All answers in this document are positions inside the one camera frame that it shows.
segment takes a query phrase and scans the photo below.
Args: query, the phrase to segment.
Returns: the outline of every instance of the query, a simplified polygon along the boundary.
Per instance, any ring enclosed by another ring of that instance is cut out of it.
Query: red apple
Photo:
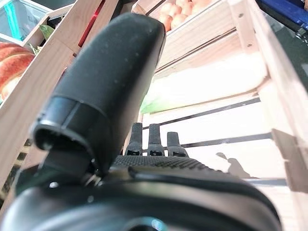
[[[12,92],[18,81],[13,81],[8,87],[6,85],[20,77],[33,58],[34,54],[19,45],[0,42],[0,92],[3,100]]]
[[[16,54],[31,54],[26,48],[23,48],[17,44],[0,42],[0,62],[11,55]]]
[[[9,94],[11,94],[11,92],[12,92],[12,91],[14,90],[14,88],[16,87],[18,81],[20,80],[20,77],[21,77],[21,76],[16,77],[16,78],[13,78],[12,80],[10,80],[10,81],[8,82],[8,84],[6,84],[6,85],[4,86],[4,88],[3,88],[2,91],[1,91],[1,98],[2,98],[2,100],[5,100],[6,97],[8,97]]]

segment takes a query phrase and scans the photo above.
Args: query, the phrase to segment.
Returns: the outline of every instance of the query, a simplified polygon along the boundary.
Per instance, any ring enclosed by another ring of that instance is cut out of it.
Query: black plastic housing
[[[155,19],[127,13],[112,20],[81,50],[41,112],[33,129],[37,147],[77,142],[105,174],[121,151],[164,42],[164,25]]]

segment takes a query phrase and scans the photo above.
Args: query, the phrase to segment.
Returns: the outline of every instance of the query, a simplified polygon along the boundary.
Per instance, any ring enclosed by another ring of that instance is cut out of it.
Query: wooden slat
[[[30,34],[25,38],[25,40],[22,43],[22,47],[26,47],[27,49],[31,49],[29,47],[29,44],[31,44],[34,48],[39,46],[43,40],[44,40],[44,35],[42,31],[40,30],[39,26],[40,25],[46,25],[47,20],[49,19],[48,15],[45,15],[40,22],[33,28],[33,30],[30,32]]]
[[[242,52],[241,43],[237,32],[208,45],[204,48],[192,52],[185,58],[179,59],[173,64],[163,69],[157,69],[154,75],[155,79],[166,77],[172,73],[185,70],[187,68],[196,68],[202,65],[218,61],[222,58]]]
[[[246,0],[228,0],[241,45],[246,53],[258,51],[257,40]]]
[[[70,5],[67,5],[67,6],[64,6],[64,7],[61,7],[57,10],[54,10],[54,11],[51,11],[49,13],[47,13],[47,15],[53,19],[55,17],[59,17],[59,16],[63,16],[64,14],[67,14],[69,12],[69,10],[72,8],[72,6],[74,5],[73,4],[70,4]]]
[[[101,31],[105,26],[108,25],[115,9],[116,5],[118,3],[118,0],[105,0],[105,3],[97,16],[94,25],[89,32],[87,39],[84,44],[89,43],[95,36],[96,34]]]
[[[144,10],[144,8],[142,8],[137,2],[132,6],[131,12],[142,14],[142,15],[146,14],[146,11]]]
[[[163,68],[191,50],[234,28],[228,3],[218,1],[212,4],[168,33],[157,68]]]
[[[269,80],[258,89],[273,138],[284,159],[287,181],[292,191],[300,230],[308,229],[308,170],[298,148],[293,129],[274,81]]]
[[[26,169],[35,165],[38,165],[46,156],[47,152],[46,151],[42,151],[39,150],[36,146],[32,145],[30,152],[27,154],[27,156],[24,159],[24,162],[21,166],[21,169]],[[7,195],[1,210],[0,210],[0,222],[3,219],[3,215],[5,214],[6,210],[8,209],[8,207],[10,206],[10,204],[13,202],[14,200],[14,184],[12,185],[12,188],[9,192],[9,194]]]
[[[73,51],[51,37],[0,106],[0,188],[72,55]]]
[[[257,4],[248,2],[256,37],[308,167],[308,95]]]
[[[145,12],[144,14],[146,14],[160,2],[161,0],[139,0],[134,4],[132,12],[139,13],[139,10],[136,9],[136,7],[140,7],[142,12]]]
[[[54,31],[53,37],[77,54],[81,49],[78,43],[101,2],[102,0],[77,0]]]

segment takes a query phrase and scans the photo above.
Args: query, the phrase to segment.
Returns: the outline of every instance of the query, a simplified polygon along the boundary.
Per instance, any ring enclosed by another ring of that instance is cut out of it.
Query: textured grip surface
[[[171,167],[180,169],[209,169],[209,167],[195,159],[177,156],[118,156],[114,166],[149,166]]]

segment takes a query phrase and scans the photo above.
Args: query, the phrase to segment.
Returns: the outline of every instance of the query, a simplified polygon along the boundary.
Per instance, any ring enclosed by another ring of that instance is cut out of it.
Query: fruit crate
[[[160,7],[167,1],[139,0],[132,11],[157,18]],[[131,6],[132,3],[127,0],[77,0],[46,41],[0,107],[1,186],[29,136],[33,121],[63,70],[113,16],[119,14],[121,9],[122,12],[127,11]],[[301,228],[306,230],[304,226],[308,217],[304,211],[308,206],[308,185],[304,176],[308,173],[308,95],[253,0],[214,0],[167,32],[154,80],[237,55],[241,55],[242,59],[235,65],[240,69],[245,65],[247,75],[232,75],[233,84],[227,91],[215,88],[209,94],[204,92],[202,103],[218,102],[246,92],[258,93],[274,141],[285,159],[287,180],[294,192]],[[216,76],[204,78],[204,84],[212,86]],[[219,82],[230,83],[230,78],[229,75],[222,76]],[[164,113],[165,120],[168,120],[171,113]],[[25,160],[26,165],[36,164],[45,154],[35,147],[31,149]]]

